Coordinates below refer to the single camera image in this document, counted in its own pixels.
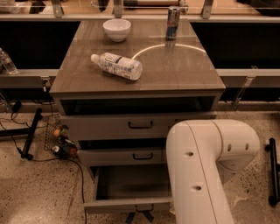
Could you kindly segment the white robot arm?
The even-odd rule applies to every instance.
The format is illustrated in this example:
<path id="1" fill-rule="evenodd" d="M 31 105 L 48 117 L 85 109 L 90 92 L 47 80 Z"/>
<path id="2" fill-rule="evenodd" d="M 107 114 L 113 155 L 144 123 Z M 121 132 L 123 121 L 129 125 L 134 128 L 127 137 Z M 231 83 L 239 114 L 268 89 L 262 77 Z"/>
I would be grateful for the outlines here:
<path id="1" fill-rule="evenodd" d="M 235 224 L 223 184 L 260 150 L 255 130 L 236 120 L 187 120 L 166 140 L 177 224 Z"/>

